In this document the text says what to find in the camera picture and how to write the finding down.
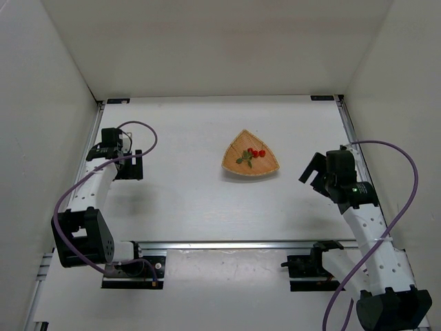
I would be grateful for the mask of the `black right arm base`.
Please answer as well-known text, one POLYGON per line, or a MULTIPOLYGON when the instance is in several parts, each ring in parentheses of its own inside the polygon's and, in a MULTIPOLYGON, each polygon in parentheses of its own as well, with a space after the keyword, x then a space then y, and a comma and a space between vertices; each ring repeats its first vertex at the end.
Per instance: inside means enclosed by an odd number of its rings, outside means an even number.
POLYGON ((288 271, 290 292, 333 292, 340 285, 311 255, 289 255, 280 266, 288 271))

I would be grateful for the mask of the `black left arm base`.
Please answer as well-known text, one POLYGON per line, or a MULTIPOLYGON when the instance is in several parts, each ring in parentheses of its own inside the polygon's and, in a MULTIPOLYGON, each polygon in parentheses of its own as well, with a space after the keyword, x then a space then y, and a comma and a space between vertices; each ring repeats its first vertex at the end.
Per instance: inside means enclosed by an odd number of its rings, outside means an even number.
POLYGON ((108 277, 103 276, 102 289, 112 290, 162 290, 165 283, 165 250, 143 251, 142 259, 147 261, 127 265, 106 265, 108 277))

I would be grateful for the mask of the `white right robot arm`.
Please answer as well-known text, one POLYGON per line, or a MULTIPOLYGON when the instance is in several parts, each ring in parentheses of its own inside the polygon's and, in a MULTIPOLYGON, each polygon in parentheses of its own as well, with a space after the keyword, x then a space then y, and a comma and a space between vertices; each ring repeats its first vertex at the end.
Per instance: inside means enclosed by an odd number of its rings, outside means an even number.
POLYGON ((351 293, 363 330, 414 330, 432 299, 417 289, 394 248, 374 187, 358 180, 356 153, 346 148, 317 152, 299 178, 305 183, 315 174, 312 188, 338 206, 362 255, 353 263, 338 242, 318 242, 321 263, 351 293))

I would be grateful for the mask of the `cherry sprig with leaves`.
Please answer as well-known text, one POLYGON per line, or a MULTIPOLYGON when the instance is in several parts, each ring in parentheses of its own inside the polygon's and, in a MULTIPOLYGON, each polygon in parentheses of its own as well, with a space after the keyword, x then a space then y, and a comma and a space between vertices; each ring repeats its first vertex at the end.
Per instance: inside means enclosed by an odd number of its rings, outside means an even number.
POLYGON ((247 150, 243 150, 241 156, 237 158, 236 164, 247 164, 249 168, 252 168, 252 159, 254 158, 254 150, 249 148, 247 150))

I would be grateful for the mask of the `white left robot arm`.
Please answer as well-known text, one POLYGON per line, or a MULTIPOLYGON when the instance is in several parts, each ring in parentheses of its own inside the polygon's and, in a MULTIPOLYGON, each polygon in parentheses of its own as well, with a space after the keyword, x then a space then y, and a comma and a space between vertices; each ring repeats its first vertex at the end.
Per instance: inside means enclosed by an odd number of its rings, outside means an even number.
POLYGON ((89 151, 83 179, 68 194, 72 195, 64 212, 51 220, 52 231, 64 268, 101 264, 126 264, 141 253, 134 241, 117 241, 105 222, 102 209, 108 191, 116 180, 143 179, 142 151, 134 154, 97 149, 89 151))

